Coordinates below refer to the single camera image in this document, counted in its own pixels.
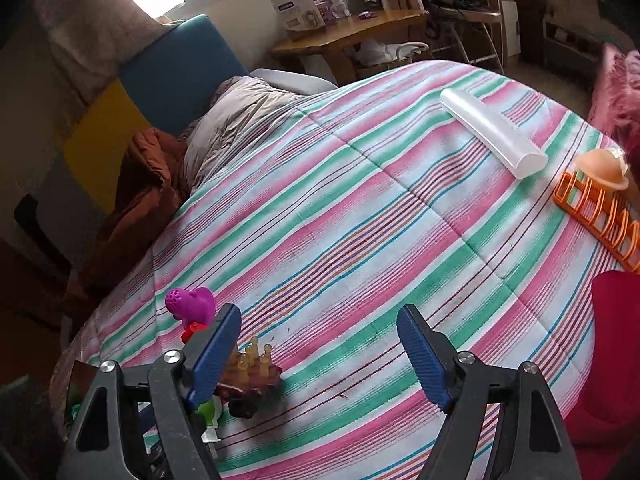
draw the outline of blue headboard panel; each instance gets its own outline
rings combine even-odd
[[[218,85],[249,75],[203,14],[181,23],[127,63],[120,81],[156,128],[177,136],[209,108]]]

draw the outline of headboard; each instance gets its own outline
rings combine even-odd
[[[246,68],[207,16],[181,23],[128,62],[100,94],[47,174],[37,207],[30,198],[31,206],[16,208],[16,220],[47,253],[57,250],[58,261],[80,267],[113,210],[133,133],[154,126],[178,136],[207,111],[220,83],[242,75]],[[28,218],[34,209],[35,218]]]

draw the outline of silver bolt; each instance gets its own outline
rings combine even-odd
[[[109,372],[112,372],[115,367],[116,367],[116,361],[112,361],[111,359],[108,359],[107,361],[103,361],[100,363],[100,371],[105,372],[106,374],[108,374]]]
[[[162,356],[166,363],[177,363],[180,360],[180,357],[181,354],[179,350],[169,350]]]
[[[471,365],[476,361],[476,356],[471,352],[459,352],[458,353],[458,361],[465,365]]]
[[[522,364],[522,369],[526,371],[527,374],[537,374],[540,371],[538,365],[532,363],[531,361],[524,361]]]

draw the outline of orange plastic basket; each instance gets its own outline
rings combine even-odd
[[[628,272],[640,274],[640,224],[619,193],[602,189],[583,173],[565,171],[552,199],[595,236]]]

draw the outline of striped fabric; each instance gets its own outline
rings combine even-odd
[[[546,170],[516,181],[442,110],[446,87],[507,115]],[[75,358],[136,365],[180,348],[164,295],[207,285],[242,310],[241,343],[274,345],[284,370],[257,416],[223,415],[224,478],[415,478],[443,417],[399,343],[405,303],[488,364],[537,362],[568,413],[591,363],[590,281],[617,264],[550,193],[577,153],[609,142],[598,131],[520,83],[432,61],[294,102],[252,135],[267,140],[199,189],[95,312],[54,402]]]

